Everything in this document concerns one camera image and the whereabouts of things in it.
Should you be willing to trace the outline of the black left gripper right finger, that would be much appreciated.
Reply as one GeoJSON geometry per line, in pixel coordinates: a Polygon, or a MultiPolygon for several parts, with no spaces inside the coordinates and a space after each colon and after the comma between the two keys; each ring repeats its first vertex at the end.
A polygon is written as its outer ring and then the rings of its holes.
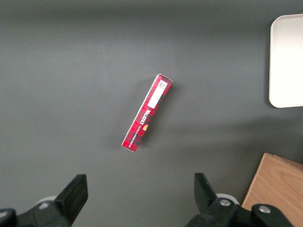
{"type": "Polygon", "coordinates": [[[199,214],[187,227],[292,227],[278,208],[255,204],[251,210],[242,208],[228,197],[218,197],[203,173],[194,175],[194,198],[199,214]]]}

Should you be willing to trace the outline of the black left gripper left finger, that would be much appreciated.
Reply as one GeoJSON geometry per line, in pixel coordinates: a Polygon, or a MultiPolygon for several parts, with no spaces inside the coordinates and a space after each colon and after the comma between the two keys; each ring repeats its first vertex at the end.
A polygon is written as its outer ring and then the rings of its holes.
{"type": "Polygon", "coordinates": [[[57,195],[41,199],[28,211],[0,210],[2,227],[71,227],[88,199],[87,176],[76,175],[57,195]]]}

